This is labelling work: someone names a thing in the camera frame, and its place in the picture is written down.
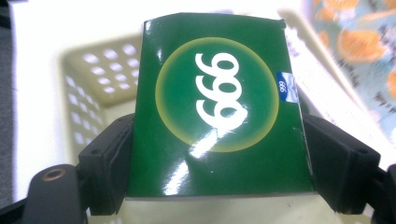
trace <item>white basket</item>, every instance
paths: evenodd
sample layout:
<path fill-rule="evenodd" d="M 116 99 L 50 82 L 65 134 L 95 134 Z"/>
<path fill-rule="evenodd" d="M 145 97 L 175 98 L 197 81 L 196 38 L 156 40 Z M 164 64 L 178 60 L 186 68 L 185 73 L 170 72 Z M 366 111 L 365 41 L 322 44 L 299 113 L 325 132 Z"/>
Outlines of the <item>white basket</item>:
<path fill-rule="evenodd" d="M 63 58 L 64 126 L 77 154 L 113 120 L 134 113 L 141 36 L 136 34 L 68 51 Z"/>

